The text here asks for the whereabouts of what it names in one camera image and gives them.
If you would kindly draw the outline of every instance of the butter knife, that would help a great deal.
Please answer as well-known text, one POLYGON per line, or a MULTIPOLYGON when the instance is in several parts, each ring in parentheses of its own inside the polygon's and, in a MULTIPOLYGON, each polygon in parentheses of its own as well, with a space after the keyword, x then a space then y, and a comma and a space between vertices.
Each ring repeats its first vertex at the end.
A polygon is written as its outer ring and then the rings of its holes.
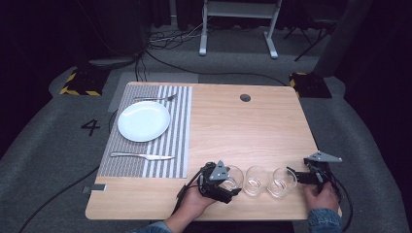
POLYGON ((111 152, 110 156, 111 157, 137 156, 137 157, 146 158, 148 160, 166 160, 166 159, 174 158, 173 156, 168 156, 168 155, 154 155, 154 154, 143 154, 143 153, 132 153, 132 152, 111 152))

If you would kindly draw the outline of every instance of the striped placemat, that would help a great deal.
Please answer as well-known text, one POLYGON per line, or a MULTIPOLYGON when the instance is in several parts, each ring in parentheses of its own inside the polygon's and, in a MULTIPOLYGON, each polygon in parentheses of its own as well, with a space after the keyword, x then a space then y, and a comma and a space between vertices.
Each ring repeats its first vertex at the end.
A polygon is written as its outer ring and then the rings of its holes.
POLYGON ((191 86, 137 85, 129 83, 120 101, 118 113, 109 137, 97 176, 140 178, 186 178, 188 175, 191 86), (125 139, 118 129, 120 114, 135 103, 136 96, 167 97, 177 93, 173 101, 159 101, 169 111, 171 119, 166 131, 145 143, 125 139), (171 155, 170 160, 150 161, 141 157, 111 157, 112 151, 171 155))

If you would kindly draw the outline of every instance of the denim sleeve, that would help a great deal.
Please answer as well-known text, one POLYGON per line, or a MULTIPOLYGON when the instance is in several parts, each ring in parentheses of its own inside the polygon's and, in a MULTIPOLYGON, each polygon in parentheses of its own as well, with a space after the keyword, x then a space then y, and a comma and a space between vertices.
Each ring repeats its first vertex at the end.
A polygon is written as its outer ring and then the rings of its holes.
POLYGON ((171 233, 172 231, 163 221, 157 221, 144 228, 127 231, 126 233, 171 233))
POLYGON ((311 233, 341 233, 342 219, 330 209, 314 209, 309 212, 309 231, 311 233))

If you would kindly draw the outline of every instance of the table surface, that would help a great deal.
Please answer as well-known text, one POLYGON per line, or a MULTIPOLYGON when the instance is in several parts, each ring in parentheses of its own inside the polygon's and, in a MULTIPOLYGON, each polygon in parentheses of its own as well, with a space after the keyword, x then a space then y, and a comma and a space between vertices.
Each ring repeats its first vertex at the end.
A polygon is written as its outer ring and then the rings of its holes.
MULTIPOLYGON (((186 179, 97 177, 105 191, 92 191, 90 219, 166 219, 176 195, 207 162, 222 160, 244 174, 257 165, 274 171, 290 166, 308 171, 303 157, 317 151, 298 98, 288 86, 201 83, 133 83, 193 86, 186 179), (241 94, 251 96, 243 102, 241 94)), ((306 219, 308 209, 299 184, 283 198, 267 191, 251 197, 244 191, 228 204, 210 206, 198 220, 306 219)))

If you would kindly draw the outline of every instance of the white plate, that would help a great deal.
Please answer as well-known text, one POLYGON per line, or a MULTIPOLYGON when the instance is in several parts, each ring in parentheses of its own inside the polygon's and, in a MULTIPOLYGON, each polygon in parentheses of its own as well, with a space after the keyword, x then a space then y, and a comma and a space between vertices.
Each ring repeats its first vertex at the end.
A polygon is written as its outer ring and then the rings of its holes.
POLYGON ((163 105, 143 101, 127 107, 119 116, 121 135, 134 142, 148 142, 160 136, 170 123, 170 114, 163 105))

